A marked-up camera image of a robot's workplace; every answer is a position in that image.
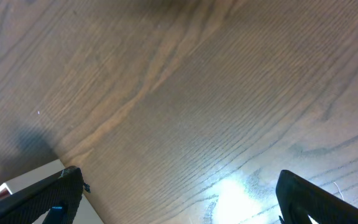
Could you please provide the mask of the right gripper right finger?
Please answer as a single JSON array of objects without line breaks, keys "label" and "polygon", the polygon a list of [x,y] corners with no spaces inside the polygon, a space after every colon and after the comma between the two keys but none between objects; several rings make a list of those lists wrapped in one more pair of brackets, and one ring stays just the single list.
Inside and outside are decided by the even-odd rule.
[{"label": "right gripper right finger", "polygon": [[358,208],[289,170],[280,172],[275,192],[281,223],[358,224]]}]

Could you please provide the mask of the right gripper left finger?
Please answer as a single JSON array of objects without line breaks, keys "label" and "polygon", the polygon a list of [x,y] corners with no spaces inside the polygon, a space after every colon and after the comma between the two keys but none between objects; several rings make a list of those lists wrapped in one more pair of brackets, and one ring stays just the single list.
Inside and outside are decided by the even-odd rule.
[{"label": "right gripper left finger", "polygon": [[81,169],[70,166],[0,200],[0,223],[72,224],[83,192],[90,192]]}]

